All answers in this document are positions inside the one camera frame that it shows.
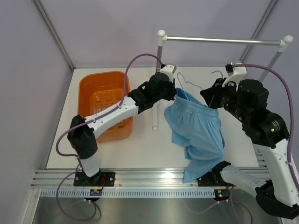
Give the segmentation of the light blue shorts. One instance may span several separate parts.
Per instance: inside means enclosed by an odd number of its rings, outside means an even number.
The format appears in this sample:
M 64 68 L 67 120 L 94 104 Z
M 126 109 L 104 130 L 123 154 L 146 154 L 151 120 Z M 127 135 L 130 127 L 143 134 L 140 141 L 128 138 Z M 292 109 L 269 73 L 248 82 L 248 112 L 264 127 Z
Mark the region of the light blue shorts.
M 218 111 L 181 88 L 176 91 L 174 103 L 165 109 L 164 117 L 172 130 L 172 143 L 183 147 L 190 161 L 183 175 L 183 183 L 189 183 L 222 161 L 225 141 Z

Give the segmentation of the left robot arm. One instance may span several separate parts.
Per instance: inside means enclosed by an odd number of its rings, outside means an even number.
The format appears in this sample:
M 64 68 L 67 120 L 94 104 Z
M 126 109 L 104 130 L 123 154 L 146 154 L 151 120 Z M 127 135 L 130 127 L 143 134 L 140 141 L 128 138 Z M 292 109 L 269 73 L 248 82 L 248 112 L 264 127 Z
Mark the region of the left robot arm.
M 119 103 L 85 118 L 80 115 L 73 117 L 67 139 L 79 157 L 84 181 L 90 186 L 100 182 L 101 170 L 94 156 L 98 150 L 96 139 L 100 135 L 122 120 L 152 108 L 162 99 L 174 100 L 176 93 L 173 75 L 160 71 L 129 92 Z

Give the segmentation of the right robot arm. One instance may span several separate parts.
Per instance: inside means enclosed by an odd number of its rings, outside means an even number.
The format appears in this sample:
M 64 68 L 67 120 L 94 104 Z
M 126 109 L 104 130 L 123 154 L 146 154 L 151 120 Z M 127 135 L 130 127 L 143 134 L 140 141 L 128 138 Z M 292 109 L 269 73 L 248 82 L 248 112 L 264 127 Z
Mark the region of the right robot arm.
M 261 153 L 270 180 L 263 181 L 224 161 L 213 168 L 216 185 L 233 184 L 252 195 L 267 214 L 293 220 L 299 215 L 299 192 L 295 189 L 287 160 L 291 139 L 285 121 L 267 110 L 269 92 L 262 83 L 245 79 L 239 84 L 218 78 L 200 95 L 212 109 L 223 108 L 242 124 L 242 130 Z

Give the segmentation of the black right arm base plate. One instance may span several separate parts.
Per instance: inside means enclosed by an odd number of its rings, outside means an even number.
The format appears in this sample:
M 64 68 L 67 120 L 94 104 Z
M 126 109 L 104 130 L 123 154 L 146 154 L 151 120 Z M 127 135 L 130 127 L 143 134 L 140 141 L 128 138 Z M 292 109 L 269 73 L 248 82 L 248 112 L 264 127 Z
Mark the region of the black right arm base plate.
M 210 170 L 196 179 L 199 187 L 232 187 L 233 184 L 223 180 L 220 171 Z

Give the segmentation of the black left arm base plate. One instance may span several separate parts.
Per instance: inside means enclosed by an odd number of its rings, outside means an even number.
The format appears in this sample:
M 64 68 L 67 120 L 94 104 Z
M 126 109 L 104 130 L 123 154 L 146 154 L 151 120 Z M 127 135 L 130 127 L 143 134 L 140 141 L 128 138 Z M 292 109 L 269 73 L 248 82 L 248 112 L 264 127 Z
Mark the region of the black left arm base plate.
M 113 187 L 115 182 L 115 172 L 99 172 L 93 177 L 88 177 L 85 172 L 75 174 L 75 187 Z

